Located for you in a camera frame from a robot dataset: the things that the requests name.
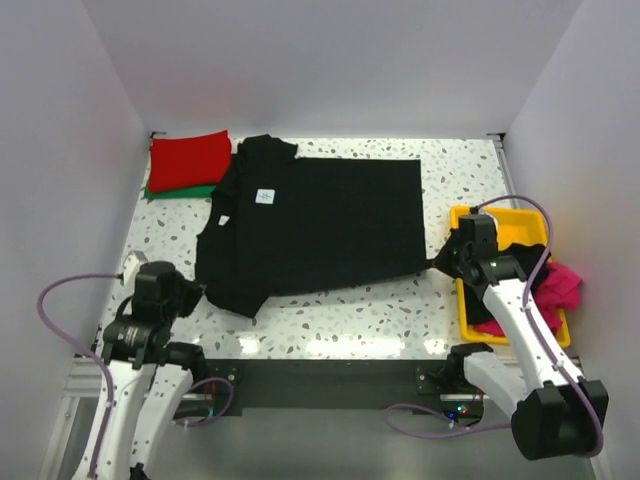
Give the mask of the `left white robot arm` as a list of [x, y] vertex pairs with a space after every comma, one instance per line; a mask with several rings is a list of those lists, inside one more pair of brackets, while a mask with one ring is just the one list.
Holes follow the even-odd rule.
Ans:
[[201, 346], [174, 342], [172, 327], [203, 294], [166, 261], [126, 277], [129, 295], [103, 331], [102, 381], [77, 479], [147, 479], [182, 397], [206, 374]]

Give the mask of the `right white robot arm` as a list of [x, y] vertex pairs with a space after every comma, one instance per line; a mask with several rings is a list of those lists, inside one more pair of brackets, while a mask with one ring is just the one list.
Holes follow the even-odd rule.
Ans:
[[587, 379], [560, 347], [534, 302], [530, 276], [513, 256], [500, 252], [494, 220], [481, 213], [461, 216], [434, 265], [482, 301], [521, 368], [515, 374], [489, 345], [468, 343], [452, 347], [446, 376], [490, 397], [508, 416], [526, 459], [598, 455], [608, 392], [601, 381]]

